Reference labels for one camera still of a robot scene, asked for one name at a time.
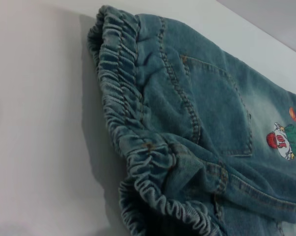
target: denim shorts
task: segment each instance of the denim shorts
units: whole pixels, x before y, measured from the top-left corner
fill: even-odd
[[[295,94],[159,16],[103,6],[88,47],[133,236],[296,236]]]

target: gathered denim fabric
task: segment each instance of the gathered denim fabric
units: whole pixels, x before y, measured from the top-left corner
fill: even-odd
[[[133,236],[296,236],[295,94],[154,15],[103,6],[88,47]]]

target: denim pocket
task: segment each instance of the denim pocket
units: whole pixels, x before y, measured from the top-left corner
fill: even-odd
[[[215,65],[181,56],[202,131],[220,155],[251,156],[251,115],[232,76]]]

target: white surface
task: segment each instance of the white surface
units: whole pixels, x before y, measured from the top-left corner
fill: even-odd
[[[296,93],[296,53],[215,1],[0,0],[0,236],[128,235],[85,48],[102,4],[181,20]]]
[[[296,0],[218,0],[296,51]]]

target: clown embroidery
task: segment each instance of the clown embroidery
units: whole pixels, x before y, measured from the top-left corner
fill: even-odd
[[[278,149],[287,160],[296,157],[296,126],[289,124],[285,128],[274,123],[274,132],[267,135],[267,143],[271,148]]]

